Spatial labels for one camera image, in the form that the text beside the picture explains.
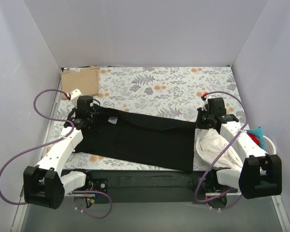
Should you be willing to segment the black t shirt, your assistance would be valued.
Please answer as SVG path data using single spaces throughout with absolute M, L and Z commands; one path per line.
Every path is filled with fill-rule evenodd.
M 96 105 L 90 129 L 76 147 L 118 160 L 191 172 L 194 160 L 194 122 L 128 113 Z

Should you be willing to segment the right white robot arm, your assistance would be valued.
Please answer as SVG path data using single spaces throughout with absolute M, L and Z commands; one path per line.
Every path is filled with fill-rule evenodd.
M 214 165 L 221 158 L 218 155 L 204 173 L 215 172 L 216 182 L 239 190 L 246 199 L 279 195 L 282 192 L 282 161 L 277 154 L 270 155 L 257 146 L 243 131 L 238 118 L 227 114 L 222 98 L 203 96 L 203 107 L 198 108 L 196 125 L 201 132 L 215 131 L 228 142 L 225 153 L 232 148 L 242 163 L 241 170 Z

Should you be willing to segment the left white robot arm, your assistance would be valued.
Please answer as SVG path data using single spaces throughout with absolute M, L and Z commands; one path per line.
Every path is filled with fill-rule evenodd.
M 64 196 L 76 189 L 89 189 L 89 172 L 76 169 L 62 175 L 69 156 L 83 140 L 83 133 L 93 122 L 94 99 L 92 96 L 79 96 L 76 107 L 68 115 L 56 142 L 49 152 L 34 166 L 28 166 L 23 173 L 25 202 L 57 209 Z

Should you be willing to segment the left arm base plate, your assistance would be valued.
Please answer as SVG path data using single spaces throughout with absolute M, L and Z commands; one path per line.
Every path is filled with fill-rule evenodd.
M 85 182 L 83 189 L 107 193 L 109 181 L 106 178 L 89 179 Z

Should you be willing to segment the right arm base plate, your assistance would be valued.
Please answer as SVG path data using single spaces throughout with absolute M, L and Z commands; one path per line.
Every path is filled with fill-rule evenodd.
M 191 189 L 193 192 L 195 192 L 199 180 L 200 178 L 192 179 L 191 181 L 189 181 L 188 188 Z M 197 199 L 206 200 L 210 198 L 206 196 L 209 193 L 213 193 L 214 195 L 219 195 L 220 193 L 226 192 L 229 189 L 231 189 L 230 193 L 238 193 L 237 189 L 232 189 L 231 187 L 223 186 L 210 179 L 205 179 L 202 182 L 200 189 L 197 193 Z

